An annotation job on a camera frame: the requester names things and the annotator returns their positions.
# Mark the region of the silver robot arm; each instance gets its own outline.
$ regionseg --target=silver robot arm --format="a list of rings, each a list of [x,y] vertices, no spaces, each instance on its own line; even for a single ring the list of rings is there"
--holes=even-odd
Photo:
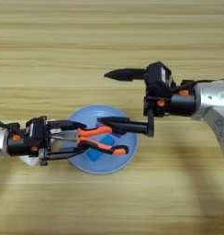
[[[224,153],[224,81],[197,84],[194,120],[205,121]]]
[[[224,79],[183,80],[177,85],[171,70],[162,62],[151,63],[146,68],[110,71],[105,77],[145,82],[144,116],[148,117],[148,136],[153,137],[155,117],[190,117],[210,126],[224,153]]]

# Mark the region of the blue bowl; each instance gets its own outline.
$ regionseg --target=blue bowl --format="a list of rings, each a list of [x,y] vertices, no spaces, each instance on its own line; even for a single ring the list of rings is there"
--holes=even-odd
[[[113,108],[112,106],[93,105],[79,109],[78,111],[70,115],[69,119],[71,121],[82,122],[87,125],[88,128],[92,129],[97,127],[97,118],[110,116],[126,118],[128,117],[125,113],[123,113],[119,109]],[[137,152],[139,141],[138,134],[127,133],[124,136],[103,134],[92,137],[92,139],[97,141],[106,140],[107,135],[110,136],[110,139],[114,139],[114,145],[127,145],[129,147],[129,153],[124,156],[113,156],[106,153],[96,155],[96,151],[92,152],[92,150],[88,150],[80,155],[70,158],[69,161],[74,166],[85,172],[96,174],[113,173],[126,167]],[[64,142],[62,144],[63,148],[73,146],[73,143],[70,142]]]

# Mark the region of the black cable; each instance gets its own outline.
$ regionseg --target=black cable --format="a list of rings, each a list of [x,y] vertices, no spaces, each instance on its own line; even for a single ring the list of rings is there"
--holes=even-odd
[[[197,80],[197,81],[193,81],[193,82],[188,83],[188,84],[177,86],[176,88],[174,88],[174,92],[179,92],[180,90],[183,90],[183,89],[186,89],[186,88],[192,88],[196,84],[212,83],[212,82],[216,82],[216,81],[224,81],[224,78],[223,79],[218,79],[218,80]]]
[[[11,130],[15,134],[21,136],[22,138],[24,137],[23,133],[19,129],[14,129],[11,126],[8,126],[7,124],[3,123],[1,120],[0,120],[0,128]]]

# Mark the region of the pliers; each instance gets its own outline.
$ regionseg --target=pliers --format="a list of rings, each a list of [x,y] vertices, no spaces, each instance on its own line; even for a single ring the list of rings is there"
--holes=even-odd
[[[109,126],[102,126],[95,129],[76,129],[70,132],[62,132],[54,134],[52,137],[57,140],[74,141],[79,148],[91,148],[111,155],[119,156],[129,153],[129,148],[126,145],[109,146],[89,139],[90,137],[107,133],[114,133],[113,129]]]

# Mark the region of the wooden table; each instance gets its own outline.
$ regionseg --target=wooden table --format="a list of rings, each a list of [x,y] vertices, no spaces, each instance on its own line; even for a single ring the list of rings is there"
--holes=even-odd
[[[163,61],[177,83],[224,77],[224,0],[0,0],[0,118],[67,118],[94,103],[143,120],[143,82],[103,77]],[[204,123],[157,119],[134,161],[91,175],[0,160],[0,235],[224,235],[224,157]]]

